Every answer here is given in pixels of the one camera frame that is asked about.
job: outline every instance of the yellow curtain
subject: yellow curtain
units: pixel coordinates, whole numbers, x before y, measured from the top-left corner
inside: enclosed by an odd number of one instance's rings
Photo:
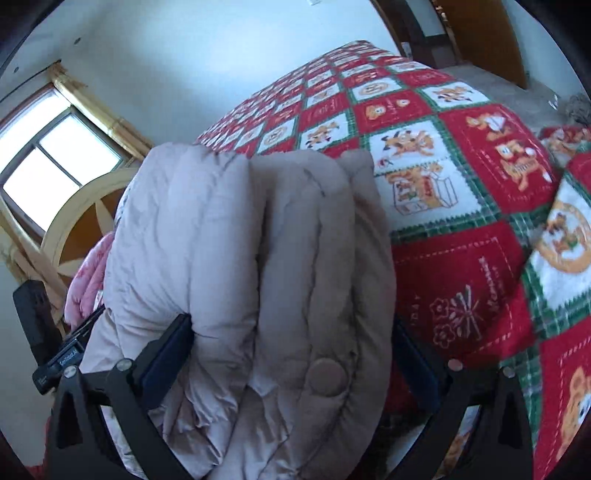
[[[127,120],[116,116],[89,91],[88,85],[72,78],[61,63],[49,67],[48,75],[56,89],[91,122],[111,137],[134,158],[143,160],[154,146]]]
[[[67,287],[57,270],[39,246],[23,230],[20,223],[0,197],[0,258],[19,283],[27,279],[41,280],[58,321],[64,310]]]

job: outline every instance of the black mount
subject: black mount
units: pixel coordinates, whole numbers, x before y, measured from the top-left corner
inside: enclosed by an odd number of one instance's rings
[[[530,427],[513,370],[469,370],[445,363],[396,321],[394,358],[419,403],[433,415],[387,480],[432,480],[462,422],[479,405],[479,417],[450,480],[531,480]],[[193,345],[189,315],[181,315],[137,360],[120,360],[109,372],[64,370],[51,418],[48,480],[134,480],[115,449],[101,406],[111,406],[131,451],[150,480],[191,480],[147,411],[158,407]]]
[[[387,480],[432,480],[470,406],[480,406],[479,415],[446,479],[533,478],[530,424],[511,368],[469,370],[458,360],[445,363],[431,348],[412,339],[399,320],[394,324],[392,345],[411,392],[432,416]]]
[[[136,480],[123,466],[100,411],[111,406],[150,480],[192,480],[147,411],[168,393],[193,346],[191,317],[179,315],[159,340],[109,372],[64,370],[47,438],[48,480]]]

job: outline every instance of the door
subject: door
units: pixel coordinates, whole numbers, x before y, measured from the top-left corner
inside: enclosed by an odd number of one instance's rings
[[[527,88],[519,45],[501,0],[434,0],[434,3],[445,12],[465,60]]]

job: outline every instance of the quilt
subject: quilt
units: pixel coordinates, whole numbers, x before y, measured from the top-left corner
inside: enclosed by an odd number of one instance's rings
[[[247,156],[369,150],[398,315],[444,358],[515,370],[535,478],[549,474],[591,408],[590,153],[569,151],[563,172],[512,111],[367,41],[285,75],[197,141]],[[386,411],[409,408],[394,367]]]

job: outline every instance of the floor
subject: floor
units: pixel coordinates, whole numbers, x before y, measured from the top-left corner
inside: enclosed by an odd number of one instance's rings
[[[554,110],[542,96],[523,90],[486,70],[473,65],[459,65],[442,71],[468,83],[491,100],[509,107],[535,135],[544,127],[566,123],[566,118]]]

